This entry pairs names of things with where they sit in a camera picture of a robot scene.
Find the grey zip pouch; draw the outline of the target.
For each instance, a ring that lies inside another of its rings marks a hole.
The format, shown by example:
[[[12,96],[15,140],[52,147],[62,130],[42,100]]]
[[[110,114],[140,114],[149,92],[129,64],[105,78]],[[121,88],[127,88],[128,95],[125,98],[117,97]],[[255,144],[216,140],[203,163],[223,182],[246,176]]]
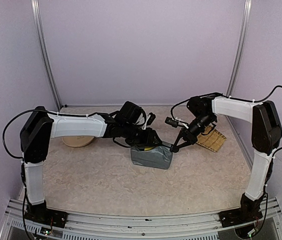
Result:
[[[148,151],[143,151],[143,147],[133,146],[130,149],[131,160],[135,165],[167,170],[173,159],[171,146],[170,143],[164,141],[162,145]]]

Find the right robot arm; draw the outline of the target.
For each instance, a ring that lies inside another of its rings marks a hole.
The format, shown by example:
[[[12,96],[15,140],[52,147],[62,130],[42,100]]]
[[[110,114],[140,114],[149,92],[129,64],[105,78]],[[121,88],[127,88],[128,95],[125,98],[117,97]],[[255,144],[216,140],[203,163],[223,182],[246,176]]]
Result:
[[[218,116],[227,116],[249,122],[254,160],[244,199],[254,203],[265,193],[267,181],[271,177],[273,159],[282,150],[282,124],[275,103],[268,96],[261,100],[247,100],[225,96],[220,92],[193,96],[183,101],[194,115],[194,120],[187,123],[173,115],[165,122],[181,130],[171,147],[177,153],[181,148],[193,145],[198,135],[203,135],[207,126],[215,125]]]

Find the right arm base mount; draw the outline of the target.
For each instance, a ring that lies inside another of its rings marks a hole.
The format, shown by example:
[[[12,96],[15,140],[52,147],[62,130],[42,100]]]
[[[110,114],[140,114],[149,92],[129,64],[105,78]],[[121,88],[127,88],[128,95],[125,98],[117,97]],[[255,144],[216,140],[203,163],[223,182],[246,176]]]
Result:
[[[222,227],[231,227],[261,219],[263,214],[260,209],[260,204],[264,196],[257,200],[249,199],[245,194],[242,194],[239,208],[224,210],[218,213]]]

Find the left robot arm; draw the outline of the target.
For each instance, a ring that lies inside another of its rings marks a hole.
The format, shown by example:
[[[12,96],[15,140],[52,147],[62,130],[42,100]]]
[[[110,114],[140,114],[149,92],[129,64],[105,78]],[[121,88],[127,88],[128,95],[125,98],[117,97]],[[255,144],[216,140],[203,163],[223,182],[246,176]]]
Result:
[[[154,114],[146,114],[140,106],[130,101],[112,113],[69,114],[48,111],[38,106],[19,113],[13,119],[26,113],[30,116],[19,134],[22,152],[19,159],[25,176],[25,199],[32,206],[31,214],[42,223],[51,217],[49,208],[45,207],[43,193],[43,163],[51,139],[88,136],[113,140],[124,138],[127,148],[162,145],[158,134],[150,127]]]

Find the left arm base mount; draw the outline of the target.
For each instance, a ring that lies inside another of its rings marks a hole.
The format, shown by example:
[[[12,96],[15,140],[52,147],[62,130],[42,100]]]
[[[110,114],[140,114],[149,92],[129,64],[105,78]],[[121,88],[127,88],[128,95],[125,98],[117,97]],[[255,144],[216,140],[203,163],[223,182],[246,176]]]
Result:
[[[51,227],[65,228],[68,213],[65,211],[49,209],[46,202],[26,206],[25,219]]]

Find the yellow sponge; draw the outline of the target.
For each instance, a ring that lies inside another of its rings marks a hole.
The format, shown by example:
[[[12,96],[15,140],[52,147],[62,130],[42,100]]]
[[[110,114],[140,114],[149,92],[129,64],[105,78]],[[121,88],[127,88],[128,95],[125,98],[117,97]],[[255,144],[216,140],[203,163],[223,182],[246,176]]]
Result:
[[[148,146],[148,147],[144,147],[142,150],[143,151],[150,151],[152,150],[154,147],[153,146]]]

